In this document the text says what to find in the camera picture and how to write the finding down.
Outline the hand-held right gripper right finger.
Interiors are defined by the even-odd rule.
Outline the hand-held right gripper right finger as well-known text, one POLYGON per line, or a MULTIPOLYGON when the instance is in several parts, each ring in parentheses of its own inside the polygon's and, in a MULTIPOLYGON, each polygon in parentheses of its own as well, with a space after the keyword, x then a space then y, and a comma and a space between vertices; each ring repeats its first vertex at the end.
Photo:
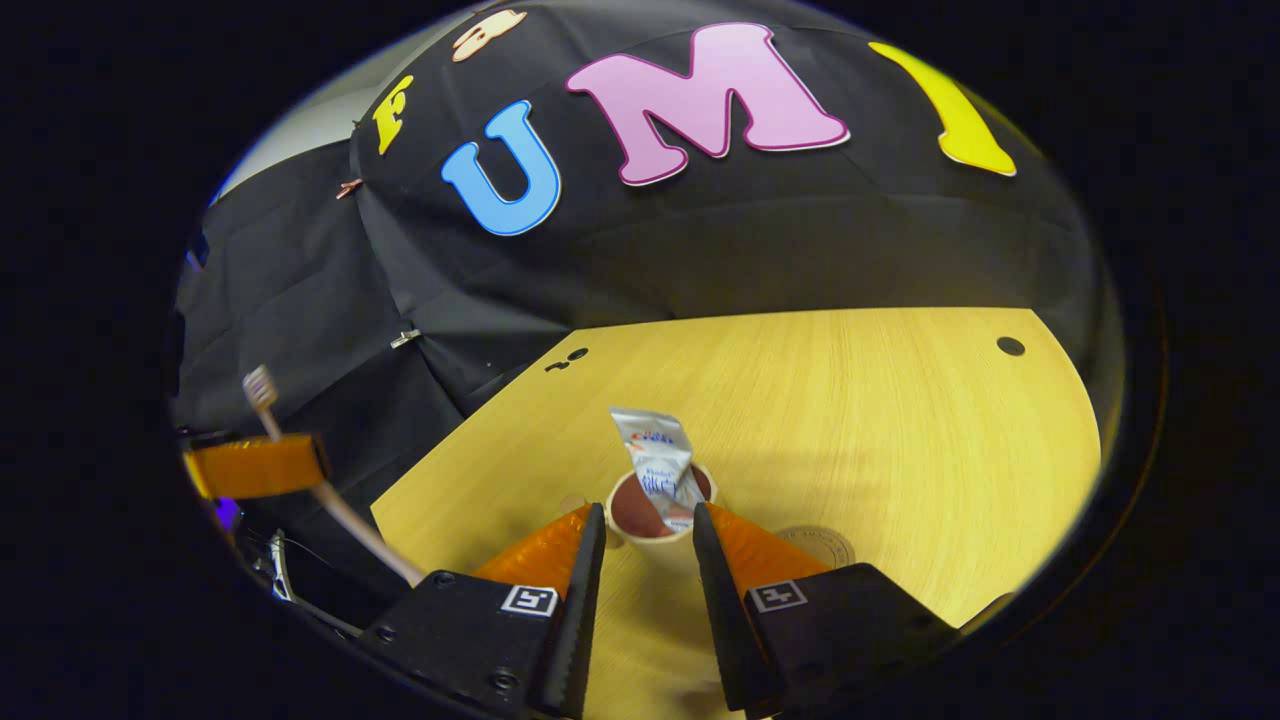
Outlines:
POLYGON ((868 562, 827 568, 714 503, 699 503, 694 518, 730 710, 822 717, 897 685, 963 639, 868 562))

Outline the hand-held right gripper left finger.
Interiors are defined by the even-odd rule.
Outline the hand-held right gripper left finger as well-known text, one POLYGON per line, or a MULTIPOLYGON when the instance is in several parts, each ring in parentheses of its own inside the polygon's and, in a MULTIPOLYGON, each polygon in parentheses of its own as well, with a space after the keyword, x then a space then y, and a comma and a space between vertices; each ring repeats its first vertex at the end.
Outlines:
POLYGON ((586 503, 485 575, 430 573, 358 647, 425 691, 431 719, 581 719, 604 555, 604 510, 586 503))

